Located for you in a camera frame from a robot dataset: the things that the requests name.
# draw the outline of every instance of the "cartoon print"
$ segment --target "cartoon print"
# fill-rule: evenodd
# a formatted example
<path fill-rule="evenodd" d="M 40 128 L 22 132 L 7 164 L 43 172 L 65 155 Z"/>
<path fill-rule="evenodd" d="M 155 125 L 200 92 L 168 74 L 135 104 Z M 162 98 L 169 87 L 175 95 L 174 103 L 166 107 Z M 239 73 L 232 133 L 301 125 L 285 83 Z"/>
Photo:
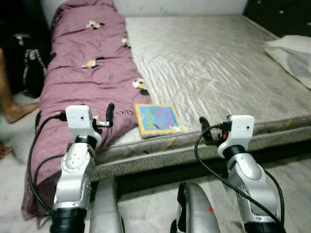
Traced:
<path fill-rule="evenodd" d="M 104 26 L 104 23 L 96 23 L 92 20 L 86 22 L 86 28 L 93 28 L 93 30 L 97 30 L 99 28 L 101 28 L 102 26 Z"/>
<path fill-rule="evenodd" d="M 88 69 L 94 69 L 96 67 L 99 67 L 99 65 L 97 64 L 98 60 L 104 60 L 104 57 L 98 57 L 95 59 L 92 59 L 90 61 L 88 61 L 84 66 L 82 66 L 82 68 L 88 68 Z"/>
<path fill-rule="evenodd" d="M 135 87 L 137 89 L 140 89 L 140 93 L 143 96 L 148 96 L 149 95 L 149 92 L 147 90 L 145 81 L 143 79 L 134 79 L 133 80 L 133 87 Z"/>
<path fill-rule="evenodd" d="M 125 48 L 129 48 L 129 49 L 131 48 L 131 44 L 130 44 L 130 41 L 128 40 L 128 38 L 124 37 L 121 41 L 122 41 L 122 44 L 124 45 Z"/>

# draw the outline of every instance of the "white quilted mattress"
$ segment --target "white quilted mattress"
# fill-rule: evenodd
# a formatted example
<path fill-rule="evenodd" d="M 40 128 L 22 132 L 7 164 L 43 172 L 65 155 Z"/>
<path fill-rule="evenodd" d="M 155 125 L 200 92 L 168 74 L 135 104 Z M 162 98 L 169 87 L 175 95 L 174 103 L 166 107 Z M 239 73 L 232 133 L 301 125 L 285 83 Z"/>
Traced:
<path fill-rule="evenodd" d="M 215 124 L 227 115 L 254 115 L 261 140 L 253 149 L 275 145 L 268 133 L 279 133 L 280 145 L 311 138 L 311 91 L 265 54 L 263 43 L 276 37 L 248 19 L 129 17 L 126 23 L 134 61 L 153 103 L 173 103 L 186 134 L 143 140 L 133 129 L 97 156 L 99 164 L 192 148 L 200 116 Z M 304 129 L 298 134 L 302 138 L 289 137 L 297 129 Z M 137 169 L 146 168 L 146 161 Z"/>

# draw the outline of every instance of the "black cabinet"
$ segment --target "black cabinet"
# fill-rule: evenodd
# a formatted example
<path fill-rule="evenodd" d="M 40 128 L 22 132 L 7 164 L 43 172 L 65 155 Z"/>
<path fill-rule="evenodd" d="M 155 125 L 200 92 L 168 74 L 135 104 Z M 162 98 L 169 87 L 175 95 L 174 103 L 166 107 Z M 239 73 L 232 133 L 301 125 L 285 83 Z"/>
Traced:
<path fill-rule="evenodd" d="M 278 36 L 311 36 L 311 0 L 249 0 L 244 15 Z"/>

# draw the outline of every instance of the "bare foot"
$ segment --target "bare foot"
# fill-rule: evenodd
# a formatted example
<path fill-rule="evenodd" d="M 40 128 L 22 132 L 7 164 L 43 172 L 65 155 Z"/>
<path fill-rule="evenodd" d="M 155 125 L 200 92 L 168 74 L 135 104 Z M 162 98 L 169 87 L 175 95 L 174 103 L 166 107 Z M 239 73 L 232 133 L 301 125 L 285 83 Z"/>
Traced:
<path fill-rule="evenodd" d="M 25 115 L 33 112 L 38 106 L 39 103 L 31 103 L 23 106 L 15 105 L 7 111 L 4 111 L 4 117 L 9 124 L 12 124 L 24 117 Z"/>
<path fill-rule="evenodd" d="M 0 145 L 0 160 L 11 152 L 11 148 Z"/>

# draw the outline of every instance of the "book cover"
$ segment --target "book cover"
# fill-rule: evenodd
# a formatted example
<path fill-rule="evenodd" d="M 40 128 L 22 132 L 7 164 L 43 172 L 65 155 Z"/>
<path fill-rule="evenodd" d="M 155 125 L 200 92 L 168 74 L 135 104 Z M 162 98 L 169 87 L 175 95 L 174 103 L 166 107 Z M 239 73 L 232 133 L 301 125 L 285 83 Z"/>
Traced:
<path fill-rule="evenodd" d="M 183 131 L 172 104 L 136 104 L 135 110 L 142 137 Z"/>

